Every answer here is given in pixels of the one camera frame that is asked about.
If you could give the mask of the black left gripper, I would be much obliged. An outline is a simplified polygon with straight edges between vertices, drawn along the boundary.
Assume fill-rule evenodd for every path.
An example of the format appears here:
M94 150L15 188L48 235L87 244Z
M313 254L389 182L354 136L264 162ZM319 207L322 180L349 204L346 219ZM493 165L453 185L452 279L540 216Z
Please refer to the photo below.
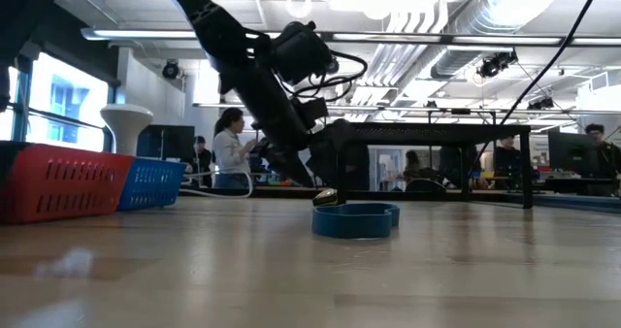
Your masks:
M315 121L328 114L323 99L302 103L288 99L278 79L264 65L229 68L220 73L220 92L234 90L271 144L265 159L271 170L304 187L314 181L293 147L306 147Z

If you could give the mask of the red plastic basket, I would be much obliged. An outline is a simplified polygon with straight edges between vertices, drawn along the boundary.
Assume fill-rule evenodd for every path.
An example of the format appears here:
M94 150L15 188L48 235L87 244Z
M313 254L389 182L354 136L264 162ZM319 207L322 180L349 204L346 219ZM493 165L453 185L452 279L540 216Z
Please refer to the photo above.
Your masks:
M134 158L0 141L0 224L113 213Z

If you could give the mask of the black computer monitor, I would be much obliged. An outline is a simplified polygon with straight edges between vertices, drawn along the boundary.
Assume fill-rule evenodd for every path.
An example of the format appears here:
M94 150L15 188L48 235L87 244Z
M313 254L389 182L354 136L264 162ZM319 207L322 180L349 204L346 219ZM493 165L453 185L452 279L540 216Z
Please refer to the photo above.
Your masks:
M138 137L137 155L141 157L188 159L194 155L193 126L149 125Z
M550 132L549 162L554 170L584 172L591 166L594 143L588 135Z

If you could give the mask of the black chair back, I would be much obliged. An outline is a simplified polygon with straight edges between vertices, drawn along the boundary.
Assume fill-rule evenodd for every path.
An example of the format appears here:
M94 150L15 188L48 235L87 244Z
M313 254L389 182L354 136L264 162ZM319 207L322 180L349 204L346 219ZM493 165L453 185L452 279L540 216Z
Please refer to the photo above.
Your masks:
M435 180L413 179L407 183L405 192L443 194L446 188Z

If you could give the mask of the black mesh shelf riser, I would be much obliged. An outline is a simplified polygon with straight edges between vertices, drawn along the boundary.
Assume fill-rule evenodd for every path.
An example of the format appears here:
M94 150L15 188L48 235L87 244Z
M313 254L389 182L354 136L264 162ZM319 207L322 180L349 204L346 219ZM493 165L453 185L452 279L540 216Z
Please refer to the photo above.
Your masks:
M328 137L332 139L339 154L349 144L367 144L380 146L414 146L414 147L454 147L466 149L468 146L487 144L500 140L503 136L519 136L520 161L522 178L522 208L533 206L532 167L530 163L529 125L498 125L498 124L425 124L425 123L380 123L353 122L343 125L330 125ZM339 177L338 203L344 204L348 198L346 181ZM468 178L462 178L462 189L459 194L447 192L439 194L402 192L403 197L389 197L388 192L352 192L354 200L379 201L500 201L501 194L471 192Z

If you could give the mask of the blue plastic basket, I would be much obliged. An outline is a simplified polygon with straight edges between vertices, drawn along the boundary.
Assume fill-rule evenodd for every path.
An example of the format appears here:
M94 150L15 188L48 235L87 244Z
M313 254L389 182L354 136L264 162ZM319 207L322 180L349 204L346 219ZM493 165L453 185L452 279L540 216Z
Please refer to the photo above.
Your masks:
M184 163L136 158L116 210L126 212L175 204L185 167Z

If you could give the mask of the white mushroom lamp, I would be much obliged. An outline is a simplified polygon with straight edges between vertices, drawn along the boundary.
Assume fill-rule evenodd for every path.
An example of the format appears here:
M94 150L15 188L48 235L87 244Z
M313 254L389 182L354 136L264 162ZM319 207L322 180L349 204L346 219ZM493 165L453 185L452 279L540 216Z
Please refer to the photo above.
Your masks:
M135 156L140 133L153 121L153 113L131 104L109 104L100 115L113 134L116 154Z

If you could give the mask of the long ceiling light bar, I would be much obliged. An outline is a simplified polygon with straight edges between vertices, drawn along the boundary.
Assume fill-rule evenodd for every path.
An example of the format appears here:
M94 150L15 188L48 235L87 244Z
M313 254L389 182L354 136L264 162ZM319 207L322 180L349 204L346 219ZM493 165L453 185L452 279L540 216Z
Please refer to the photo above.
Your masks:
M196 40L189 30L112 30L83 28L82 36L90 41L121 40ZM553 46L563 37L528 35L449 35L420 33L348 33L318 31L316 35L331 43L420 44L420 45L489 45L489 46Z

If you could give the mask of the black ceiling light cluster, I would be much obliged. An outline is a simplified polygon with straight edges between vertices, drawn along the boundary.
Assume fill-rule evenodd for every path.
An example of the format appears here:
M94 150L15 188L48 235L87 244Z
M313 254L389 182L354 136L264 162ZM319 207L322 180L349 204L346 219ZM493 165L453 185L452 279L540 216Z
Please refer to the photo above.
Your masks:
M484 58L476 73L483 79L494 78L517 61L518 55L515 50L498 52L492 57Z

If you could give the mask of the bright window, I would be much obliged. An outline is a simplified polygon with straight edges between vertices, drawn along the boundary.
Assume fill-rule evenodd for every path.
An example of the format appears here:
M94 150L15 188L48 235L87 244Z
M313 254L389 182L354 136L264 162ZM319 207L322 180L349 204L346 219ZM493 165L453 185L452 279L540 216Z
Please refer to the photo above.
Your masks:
M9 107L0 113L0 141L25 141L102 151L109 139L100 110L110 100L103 82L53 56L8 68Z

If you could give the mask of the dark blue flat board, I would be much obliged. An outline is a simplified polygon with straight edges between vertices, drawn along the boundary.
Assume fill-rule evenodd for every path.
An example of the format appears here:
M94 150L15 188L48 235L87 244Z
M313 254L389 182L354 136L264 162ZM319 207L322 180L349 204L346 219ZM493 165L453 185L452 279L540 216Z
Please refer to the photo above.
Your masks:
M534 205L549 208L621 214L621 198L579 195L535 195Z

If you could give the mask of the silver ventilation duct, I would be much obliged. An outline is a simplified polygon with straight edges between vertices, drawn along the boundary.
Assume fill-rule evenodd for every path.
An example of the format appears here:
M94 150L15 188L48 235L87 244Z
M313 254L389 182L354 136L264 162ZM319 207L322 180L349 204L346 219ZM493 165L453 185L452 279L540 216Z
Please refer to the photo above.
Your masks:
M515 34L555 0L472 0L448 25L450 34Z

